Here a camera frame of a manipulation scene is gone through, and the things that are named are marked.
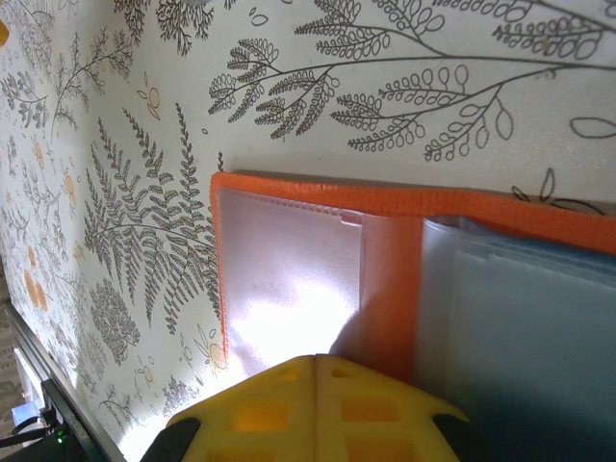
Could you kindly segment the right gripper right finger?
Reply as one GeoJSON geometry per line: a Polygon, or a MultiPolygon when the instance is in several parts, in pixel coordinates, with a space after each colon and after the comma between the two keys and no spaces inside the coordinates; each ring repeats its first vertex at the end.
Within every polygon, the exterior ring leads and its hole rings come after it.
{"type": "Polygon", "coordinates": [[[486,443],[448,402],[332,355],[316,357],[318,461],[484,461],[486,443]]]}

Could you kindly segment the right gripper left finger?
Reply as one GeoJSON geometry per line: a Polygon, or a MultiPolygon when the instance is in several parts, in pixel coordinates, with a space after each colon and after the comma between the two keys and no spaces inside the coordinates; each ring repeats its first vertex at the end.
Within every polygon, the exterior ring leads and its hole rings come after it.
{"type": "Polygon", "coordinates": [[[315,461],[316,358],[300,356],[175,414],[155,461],[315,461]]]}

